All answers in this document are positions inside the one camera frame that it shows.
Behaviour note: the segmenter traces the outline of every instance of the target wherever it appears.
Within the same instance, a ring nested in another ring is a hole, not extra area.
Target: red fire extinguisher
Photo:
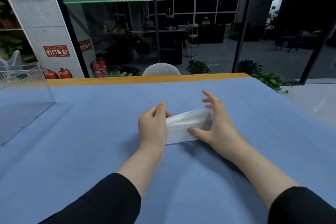
[[[103,75],[102,75],[102,69],[101,69],[102,65],[100,63],[97,63],[97,61],[95,60],[95,61],[93,61],[91,63],[91,66],[92,66],[92,69],[94,70],[94,73],[96,74],[96,76],[98,78],[103,77]]]
[[[59,79],[58,74],[56,72],[51,71],[50,69],[47,69],[47,68],[44,68],[44,67],[43,67],[43,69],[45,69],[46,72],[47,72],[46,74],[44,74],[45,78],[47,78],[47,79]]]
[[[95,61],[100,64],[101,74],[107,75],[107,66],[106,66],[105,60],[103,60],[102,58],[99,58],[99,59],[96,59]]]
[[[68,69],[64,69],[64,68],[61,68],[61,67],[59,67],[59,69],[61,69],[60,71],[58,71],[58,74],[61,77],[61,79],[72,78],[72,74],[70,73],[70,71]]]

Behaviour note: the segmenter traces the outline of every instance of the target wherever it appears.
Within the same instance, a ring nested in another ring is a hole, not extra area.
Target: person's left hand
[[[140,147],[160,150],[163,153],[168,137],[166,118],[173,116],[166,108],[166,102],[161,101],[158,106],[150,108],[140,116]]]

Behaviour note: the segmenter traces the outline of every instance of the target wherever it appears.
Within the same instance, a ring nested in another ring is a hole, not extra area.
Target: blue tablecloth
[[[57,101],[0,149],[0,222],[37,223],[135,152],[137,119],[162,99],[173,114],[224,100],[247,140],[336,207],[336,131],[253,78],[55,87]],[[199,141],[169,145],[136,223],[266,223],[240,171]]]

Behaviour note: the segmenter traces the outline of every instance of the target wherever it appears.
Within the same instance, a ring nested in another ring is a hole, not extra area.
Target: clear acrylic box
[[[54,103],[40,65],[0,66],[0,146]]]

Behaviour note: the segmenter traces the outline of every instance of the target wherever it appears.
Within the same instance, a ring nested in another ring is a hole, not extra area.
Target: wooden table edge
[[[159,76],[130,76],[108,78],[74,78],[74,79],[48,79],[49,87],[109,85],[154,82],[193,82],[216,81],[250,77],[246,73],[221,73],[221,74],[191,74],[191,75],[159,75]]]

